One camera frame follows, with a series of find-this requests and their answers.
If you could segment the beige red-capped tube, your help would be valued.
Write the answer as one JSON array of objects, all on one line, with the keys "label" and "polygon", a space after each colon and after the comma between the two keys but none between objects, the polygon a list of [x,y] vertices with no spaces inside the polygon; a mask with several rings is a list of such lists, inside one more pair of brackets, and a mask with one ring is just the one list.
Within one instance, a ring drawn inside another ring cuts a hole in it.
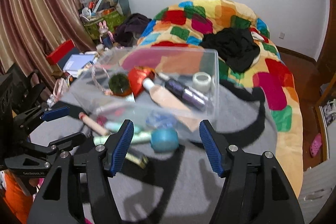
[{"label": "beige red-capped tube", "polygon": [[99,125],[96,121],[91,119],[88,115],[86,115],[84,112],[79,113],[79,119],[90,129],[92,129],[94,132],[101,136],[109,135],[109,131],[105,129],[103,126]]}]

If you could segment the pink bunny water bottle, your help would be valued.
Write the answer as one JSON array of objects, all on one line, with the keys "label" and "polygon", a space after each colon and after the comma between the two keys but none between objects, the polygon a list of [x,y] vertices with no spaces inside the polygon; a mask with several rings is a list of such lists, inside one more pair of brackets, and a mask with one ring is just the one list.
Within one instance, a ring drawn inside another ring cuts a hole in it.
[{"label": "pink bunny water bottle", "polygon": [[109,49],[113,48],[114,38],[105,20],[98,23],[98,31],[100,34],[100,42]]}]

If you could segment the pink croc shoe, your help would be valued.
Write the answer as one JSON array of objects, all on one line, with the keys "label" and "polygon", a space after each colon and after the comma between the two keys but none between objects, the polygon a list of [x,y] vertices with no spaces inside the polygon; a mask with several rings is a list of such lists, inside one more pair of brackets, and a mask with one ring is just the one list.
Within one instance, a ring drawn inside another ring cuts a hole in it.
[{"label": "pink croc shoe", "polygon": [[310,145],[310,148],[309,148],[311,157],[317,156],[318,151],[320,150],[321,146],[322,146],[322,135],[320,133],[318,133],[314,137],[314,139],[313,139],[313,141]]}]

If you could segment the clear plastic storage box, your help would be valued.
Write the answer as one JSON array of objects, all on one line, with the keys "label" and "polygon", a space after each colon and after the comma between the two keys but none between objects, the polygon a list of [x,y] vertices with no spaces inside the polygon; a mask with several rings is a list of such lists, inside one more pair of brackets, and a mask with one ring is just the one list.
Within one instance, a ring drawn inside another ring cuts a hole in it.
[{"label": "clear plastic storage box", "polygon": [[132,120],[145,127],[152,114],[169,114],[178,131],[194,132],[219,112],[216,50],[189,47],[114,48],[70,86],[76,104],[93,117]]}]

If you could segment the white tape roll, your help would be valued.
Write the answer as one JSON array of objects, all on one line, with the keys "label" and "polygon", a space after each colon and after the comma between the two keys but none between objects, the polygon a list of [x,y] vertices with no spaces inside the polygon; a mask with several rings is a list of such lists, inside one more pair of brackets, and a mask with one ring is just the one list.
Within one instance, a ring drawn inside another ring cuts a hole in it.
[{"label": "white tape roll", "polygon": [[201,93],[207,93],[210,90],[211,83],[212,78],[208,73],[197,72],[193,75],[192,87]]}]

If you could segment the olive green small box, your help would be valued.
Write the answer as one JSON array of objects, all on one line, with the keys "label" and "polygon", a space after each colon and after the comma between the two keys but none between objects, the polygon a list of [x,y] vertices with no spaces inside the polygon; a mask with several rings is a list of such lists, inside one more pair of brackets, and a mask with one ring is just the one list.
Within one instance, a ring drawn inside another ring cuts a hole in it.
[{"label": "olive green small box", "polygon": [[147,158],[146,155],[144,155],[143,153],[140,153],[138,151],[130,151],[126,154],[125,159],[127,159],[128,161],[136,164],[137,166],[139,166],[142,169],[145,169],[149,159]]}]

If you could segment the black clothing on bed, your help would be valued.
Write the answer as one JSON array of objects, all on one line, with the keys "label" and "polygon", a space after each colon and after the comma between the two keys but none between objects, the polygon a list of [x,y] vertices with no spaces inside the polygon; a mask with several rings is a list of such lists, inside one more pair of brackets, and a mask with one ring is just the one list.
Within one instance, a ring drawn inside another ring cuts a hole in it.
[{"label": "black clothing on bed", "polygon": [[235,73],[247,71],[260,55],[260,47],[248,28],[224,28],[216,34],[205,34],[199,45],[216,50]]}]

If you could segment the blue white booklet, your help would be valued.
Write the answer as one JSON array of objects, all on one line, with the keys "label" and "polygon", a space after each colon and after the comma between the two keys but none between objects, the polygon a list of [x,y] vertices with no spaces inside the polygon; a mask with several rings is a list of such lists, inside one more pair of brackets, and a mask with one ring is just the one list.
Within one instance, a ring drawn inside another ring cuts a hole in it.
[{"label": "blue white booklet", "polygon": [[95,55],[73,54],[67,60],[63,71],[78,71],[84,68],[88,63],[92,63]]}]

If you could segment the blue white card pack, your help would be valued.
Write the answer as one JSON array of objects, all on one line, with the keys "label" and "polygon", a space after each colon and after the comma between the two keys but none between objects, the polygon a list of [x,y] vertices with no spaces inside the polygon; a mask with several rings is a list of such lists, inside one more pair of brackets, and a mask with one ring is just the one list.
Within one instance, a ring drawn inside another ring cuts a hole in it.
[{"label": "blue white card pack", "polygon": [[146,118],[146,125],[151,128],[174,128],[177,120],[170,114],[152,111]]}]

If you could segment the red flat box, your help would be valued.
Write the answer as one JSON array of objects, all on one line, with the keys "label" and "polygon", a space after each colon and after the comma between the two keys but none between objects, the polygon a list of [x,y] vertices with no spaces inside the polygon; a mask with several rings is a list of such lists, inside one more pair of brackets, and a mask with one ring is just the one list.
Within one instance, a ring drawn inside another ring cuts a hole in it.
[{"label": "red flat box", "polygon": [[47,57],[49,65],[56,65],[67,53],[75,48],[74,42],[69,39],[60,44],[54,51],[52,51]]}]

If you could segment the striped brown curtain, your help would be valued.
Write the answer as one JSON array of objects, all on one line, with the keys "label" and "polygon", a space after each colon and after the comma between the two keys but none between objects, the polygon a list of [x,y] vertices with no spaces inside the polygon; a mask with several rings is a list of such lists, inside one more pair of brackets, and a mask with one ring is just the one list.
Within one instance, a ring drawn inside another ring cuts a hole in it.
[{"label": "striped brown curtain", "polygon": [[13,64],[30,74],[40,71],[54,86],[46,57],[66,40],[81,51],[94,48],[79,17],[80,0],[1,0],[1,73]]}]

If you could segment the colorful patchwork quilt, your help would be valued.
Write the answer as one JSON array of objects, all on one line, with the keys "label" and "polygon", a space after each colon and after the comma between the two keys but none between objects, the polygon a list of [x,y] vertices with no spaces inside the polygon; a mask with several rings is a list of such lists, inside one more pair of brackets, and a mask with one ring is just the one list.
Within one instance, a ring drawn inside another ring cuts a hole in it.
[{"label": "colorful patchwork quilt", "polygon": [[303,183],[303,122],[294,77],[270,40],[268,26],[241,3],[188,0],[159,12],[144,29],[138,48],[121,60],[125,69],[147,66],[192,72],[199,55],[169,61],[151,48],[207,48],[219,55],[219,77],[244,88],[261,88],[275,122],[276,156],[295,193]]}]

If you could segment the grey black blanket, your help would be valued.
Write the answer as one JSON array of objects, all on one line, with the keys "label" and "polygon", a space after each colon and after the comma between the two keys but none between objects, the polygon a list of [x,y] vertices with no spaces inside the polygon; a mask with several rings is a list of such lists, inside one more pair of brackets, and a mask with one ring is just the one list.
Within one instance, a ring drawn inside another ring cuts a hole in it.
[{"label": "grey black blanket", "polygon": [[[274,150],[275,123],[265,89],[245,89],[222,80],[221,134],[230,144],[252,153]],[[155,154],[145,168],[125,162],[113,175],[103,165],[107,151],[97,152],[83,136],[75,153],[57,157],[29,213],[29,223],[84,223],[83,203],[91,203],[94,223],[205,223],[219,197],[203,145],[183,141],[173,152]]]}]

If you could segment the red foil packet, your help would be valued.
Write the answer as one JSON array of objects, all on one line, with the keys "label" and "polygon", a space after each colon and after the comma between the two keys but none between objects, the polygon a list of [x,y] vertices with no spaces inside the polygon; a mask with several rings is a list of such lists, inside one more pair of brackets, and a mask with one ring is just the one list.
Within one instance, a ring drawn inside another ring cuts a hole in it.
[{"label": "red foil packet", "polygon": [[144,91],[142,83],[146,78],[154,80],[155,70],[153,68],[139,66],[134,67],[129,71],[128,79],[131,91],[135,98],[137,98]]}]

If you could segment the dark purple clothes pile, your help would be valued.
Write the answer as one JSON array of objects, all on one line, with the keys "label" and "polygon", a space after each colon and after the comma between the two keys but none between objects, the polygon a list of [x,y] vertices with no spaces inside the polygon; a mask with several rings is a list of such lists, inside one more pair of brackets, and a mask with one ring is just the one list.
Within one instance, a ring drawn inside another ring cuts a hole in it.
[{"label": "dark purple clothes pile", "polygon": [[151,19],[139,14],[131,14],[114,32],[114,41],[123,47],[131,47],[138,40]]}]

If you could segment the blue tape roll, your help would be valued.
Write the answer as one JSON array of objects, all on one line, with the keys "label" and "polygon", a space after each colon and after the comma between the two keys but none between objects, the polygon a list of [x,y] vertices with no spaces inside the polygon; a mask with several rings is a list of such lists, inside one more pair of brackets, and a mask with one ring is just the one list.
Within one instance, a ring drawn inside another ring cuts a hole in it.
[{"label": "blue tape roll", "polygon": [[150,144],[156,153],[175,151],[179,147],[178,133],[173,128],[156,129],[151,134]]}]

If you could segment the beige cosmetic tube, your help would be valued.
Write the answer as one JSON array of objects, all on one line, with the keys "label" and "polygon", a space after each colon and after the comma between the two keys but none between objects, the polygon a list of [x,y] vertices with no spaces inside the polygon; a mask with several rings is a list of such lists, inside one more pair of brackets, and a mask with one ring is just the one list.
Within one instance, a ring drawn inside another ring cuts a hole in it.
[{"label": "beige cosmetic tube", "polygon": [[161,106],[163,109],[172,111],[173,115],[191,132],[198,128],[201,120],[193,114],[191,109],[189,109],[166,88],[155,84],[149,78],[144,79],[142,85],[144,89],[149,92],[151,99],[157,105]]}]

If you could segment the amber jar green lid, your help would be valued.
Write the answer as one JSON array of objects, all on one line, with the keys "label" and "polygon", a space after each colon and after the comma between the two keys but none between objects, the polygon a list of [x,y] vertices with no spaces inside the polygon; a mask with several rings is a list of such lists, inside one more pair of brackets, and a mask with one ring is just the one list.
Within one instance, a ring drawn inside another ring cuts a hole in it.
[{"label": "amber jar green lid", "polygon": [[114,96],[126,97],[131,94],[130,82],[126,74],[116,73],[108,82],[109,88]]}]

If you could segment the purple mascara tube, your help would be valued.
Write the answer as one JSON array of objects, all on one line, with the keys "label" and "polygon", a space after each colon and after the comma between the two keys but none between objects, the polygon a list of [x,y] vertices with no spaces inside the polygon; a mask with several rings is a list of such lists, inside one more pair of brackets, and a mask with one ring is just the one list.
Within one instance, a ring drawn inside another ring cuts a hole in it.
[{"label": "purple mascara tube", "polygon": [[186,86],[182,82],[171,78],[162,72],[157,73],[157,76],[164,81],[164,87],[180,101],[193,106],[200,111],[206,110],[209,99],[203,93],[190,86]]}]

